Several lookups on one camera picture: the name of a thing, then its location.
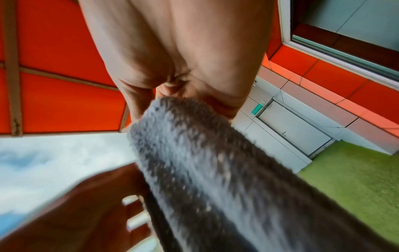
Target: cloud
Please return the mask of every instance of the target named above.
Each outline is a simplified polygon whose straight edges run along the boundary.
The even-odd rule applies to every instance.
[[[101,171],[133,162],[126,134],[0,139],[0,215],[24,214]]]

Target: green carpet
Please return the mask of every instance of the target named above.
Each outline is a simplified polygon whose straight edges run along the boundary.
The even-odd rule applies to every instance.
[[[299,176],[399,244],[399,155],[339,141],[320,153]]]

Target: fuzzy towel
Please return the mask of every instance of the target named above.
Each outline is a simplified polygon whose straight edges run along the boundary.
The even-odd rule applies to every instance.
[[[130,137],[166,252],[398,251],[199,101],[153,101]]]

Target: hand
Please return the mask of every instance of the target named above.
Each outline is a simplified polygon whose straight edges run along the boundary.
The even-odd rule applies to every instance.
[[[145,224],[129,232],[126,222],[143,211],[140,201],[147,185],[135,164],[95,175],[47,206],[31,222],[0,241],[11,252],[126,252],[147,238]]]
[[[273,0],[80,0],[132,122],[155,98],[196,97],[232,119],[267,48]]]

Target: sky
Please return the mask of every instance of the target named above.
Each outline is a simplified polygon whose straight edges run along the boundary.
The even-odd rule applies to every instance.
[[[0,138],[0,236],[79,181],[133,161],[125,133]]]

